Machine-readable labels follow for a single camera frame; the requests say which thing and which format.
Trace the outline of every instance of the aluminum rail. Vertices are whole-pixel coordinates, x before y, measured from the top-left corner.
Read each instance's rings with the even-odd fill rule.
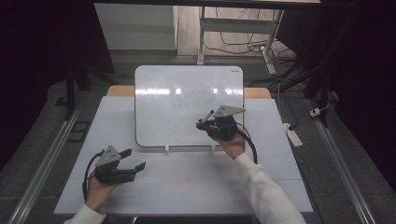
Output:
[[[49,150],[44,156],[44,159],[41,161],[40,165],[35,171],[35,175],[30,181],[25,192],[23,193],[7,224],[22,224],[29,216],[32,207],[35,204],[35,200],[37,199],[38,194],[43,188],[47,177],[49,176],[50,171],[53,167],[53,164],[58,158],[58,155],[61,152],[62,147],[64,146],[64,142],[66,141],[66,138],[70,133],[70,130],[73,128],[73,125],[81,110],[81,105],[84,103],[86,98],[87,92],[81,92],[78,95],[77,106],[74,113],[71,115],[69,120],[64,121],[64,123],[62,124],[60,131],[58,132],[51,146],[49,147]]]
[[[310,109],[313,108],[311,102],[306,100],[308,107]],[[332,134],[329,129],[324,128],[323,124],[319,119],[316,119],[316,125],[319,130],[320,136],[322,137],[326,148],[328,149],[332,161],[334,162],[335,168],[338,171],[338,174],[341,176],[341,179],[344,182],[344,186],[346,187],[346,191],[352,199],[353,204],[355,205],[356,211],[361,218],[361,223],[364,224],[375,224],[375,218],[373,216],[372,211],[370,210],[369,205],[364,199],[363,194],[361,193],[361,189],[353,178],[352,173],[350,173],[349,168],[347,167],[347,163],[344,161],[343,156],[340,153],[338,146],[335,144],[334,139],[332,138]]]

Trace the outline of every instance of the metal pole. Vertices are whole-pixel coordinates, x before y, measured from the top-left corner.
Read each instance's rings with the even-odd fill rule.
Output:
[[[204,64],[204,33],[205,33],[205,7],[201,7],[200,13],[200,35],[197,64]]]
[[[43,188],[47,177],[49,176],[50,171],[53,167],[53,164],[55,163],[59,153],[61,152],[62,147],[64,146],[67,135],[73,128],[73,125],[78,117],[80,107],[86,99],[86,93],[81,93],[80,96],[81,99],[79,99],[78,101],[78,106],[76,107],[76,110],[74,111],[70,119],[64,122],[61,130],[58,132],[58,135],[52,142],[49,151],[44,156],[44,159],[38,166],[38,169],[35,171],[35,175],[30,181],[25,192],[23,193],[20,201],[15,207],[15,210],[12,212],[12,215],[9,218],[7,224],[22,224],[29,216],[32,207],[35,204],[35,200],[37,199],[38,194]]]
[[[268,73],[270,75],[275,75],[276,74],[276,70],[274,68],[274,65],[270,62],[271,61],[270,49],[271,49],[271,46],[272,46],[272,44],[274,42],[274,38],[275,38],[275,35],[276,35],[277,27],[279,26],[280,18],[282,17],[282,14],[283,14],[283,10],[277,10],[277,11],[278,11],[278,13],[276,14],[276,16],[274,18],[274,23],[272,25],[270,35],[268,36],[267,44],[265,45],[265,48],[262,51],[262,56],[264,57],[265,65],[267,66]]]

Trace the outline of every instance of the wire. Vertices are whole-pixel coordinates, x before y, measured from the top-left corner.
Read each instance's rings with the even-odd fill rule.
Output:
[[[248,11],[247,8],[243,9],[243,10],[241,11],[241,13],[244,13],[244,14],[241,15],[241,16],[239,16],[237,19],[239,19],[239,18],[245,16],[245,14],[247,13],[247,11]],[[259,9],[259,13],[257,14],[257,19],[256,19],[256,20],[259,19],[260,12],[261,12],[261,10]],[[219,9],[218,7],[216,7],[216,18],[219,17],[219,13],[221,14],[221,17],[224,18],[224,15],[223,15],[222,12],[220,11],[220,9]],[[252,34],[248,42],[245,42],[245,43],[227,43],[227,42],[224,41],[224,38],[223,38],[223,36],[222,36],[222,32],[219,32],[219,33],[220,33],[221,42],[222,42],[223,44],[225,44],[225,45],[247,45],[247,47],[249,48],[249,46],[248,46],[249,44],[259,44],[259,43],[263,43],[263,42],[267,42],[267,41],[268,41],[268,40],[261,40],[261,41],[254,41],[254,42],[251,42],[251,39],[252,39],[252,37],[253,37],[253,35],[254,35],[254,34]]]
[[[290,73],[288,73],[288,71],[285,72],[284,74],[280,75],[279,78],[278,78],[278,80],[275,81],[274,83],[272,83],[272,84],[268,87],[268,90],[272,91],[272,88],[273,88],[277,83],[279,83],[279,81],[290,81],[289,79],[283,78],[283,77],[287,77],[287,76],[289,76],[289,75],[290,75]]]
[[[250,45],[248,48],[249,48],[249,50],[251,52],[260,52],[260,51],[262,51],[260,49],[260,47],[265,47],[265,45],[263,43],[262,44],[255,44],[255,45]]]
[[[236,124],[238,124],[239,126],[241,126],[241,127],[245,130],[245,132],[247,132],[247,137],[250,138],[250,134],[248,133],[248,129],[245,128],[245,126],[244,126],[243,124],[241,124],[241,123],[236,123]]]
[[[92,159],[90,160],[90,162],[88,163],[87,169],[85,170],[85,175],[84,175],[84,182],[82,182],[82,195],[84,196],[84,201],[87,201],[87,195],[88,195],[88,172],[90,171],[91,165],[93,163],[93,161],[97,158],[97,157],[101,157],[103,155],[105,151],[102,150],[99,153],[96,153]]]
[[[222,123],[221,125],[224,126],[224,127],[226,127],[227,129],[236,131],[239,135],[241,135],[243,138],[245,138],[245,140],[247,141],[247,143],[250,145],[251,151],[252,151],[252,153],[253,153],[253,161],[254,161],[254,163],[257,164],[258,161],[257,161],[257,151],[256,151],[256,147],[254,146],[253,142],[251,141],[250,134],[248,133],[248,130],[245,128],[245,126],[243,126],[242,124],[239,124],[239,125],[241,125],[241,126],[244,128],[244,130],[247,132],[247,135],[246,135],[245,133],[241,132],[239,129],[237,129],[237,128],[235,129],[235,128],[234,128],[233,126],[231,126],[231,125],[224,124],[224,123]]]
[[[273,49],[271,49],[271,53],[272,53],[272,56],[270,55],[270,57],[277,63],[292,63],[292,62],[296,61],[294,58],[281,58],[279,56],[276,57]]]
[[[266,82],[266,81],[272,81],[274,80],[273,78],[269,77],[269,78],[265,78],[265,79],[258,79],[258,80],[253,80],[251,82],[249,82],[249,84],[247,84],[248,87],[251,87],[251,85],[253,83],[257,83],[257,82]]]
[[[218,50],[218,51],[222,51],[222,52],[226,52],[226,53],[231,53],[231,54],[244,54],[244,53],[250,53],[250,52],[251,52],[251,50],[241,51],[241,52],[231,52],[231,51],[228,51],[228,50],[225,50],[225,49],[214,49],[214,48],[208,47],[208,46],[205,44],[205,42],[204,42],[204,46],[205,46],[205,48],[207,48],[207,49]]]
[[[279,57],[280,52],[286,51],[286,50],[288,50],[288,49],[289,49],[289,48],[280,50],[280,51],[277,53],[277,56]]]
[[[322,111],[322,110],[326,109],[327,107],[329,107],[329,100],[327,101],[327,105],[324,108],[321,108],[319,111]]]
[[[238,129],[236,130],[237,133],[239,133],[239,135],[241,135],[243,138],[245,138],[247,140],[247,143],[250,145],[251,151],[253,152],[253,161],[254,163],[258,163],[257,161],[257,151],[256,151],[256,147],[254,146],[253,142],[251,141],[251,139],[249,137],[247,137],[243,132],[239,131]]]
[[[265,72],[267,73],[268,77],[271,77],[271,78],[274,78],[274,79],[277,79],[277,80],[280,80],[280,81],[289,81],[288,79],[282,79],[282,78],[279,78],[279,77],[273,77],[272,75],[270,75],[270,72],[268,71],[267,66],[265,65],[264,67],[265,67]]]

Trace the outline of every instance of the whiteboard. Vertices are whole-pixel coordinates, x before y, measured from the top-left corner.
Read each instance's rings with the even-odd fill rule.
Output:
[[[244,105],[237,66],[143,65],[134,84],[135,139],[141,147],[214,145],[195,123],[221,105]],[[243,114],[234,118],[243,123]]]

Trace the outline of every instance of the white table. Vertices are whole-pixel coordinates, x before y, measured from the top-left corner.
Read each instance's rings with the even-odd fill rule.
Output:
[[[312,212],[275,102],[248,99],[245,107],[246,127],[257,148],[259,163],[265,165],[299,211]],[[139,147],[134,140],[134,97],[103,98],[55,214],[72,216],[78,211],[83,204],[81,183],[88,161],[109,145],[118,151],[133,149],[132,155],[120,162],[120,169],[133,168],[143,161],[147,165],[133,183],[124,184],[113,193],[103,207],[108,214],[131,217],[253,214],[232,161],[223,151],[212,154],[210,147],[182,147],[179,152],[166,155],[159,147],[153,148],[153,152]]]

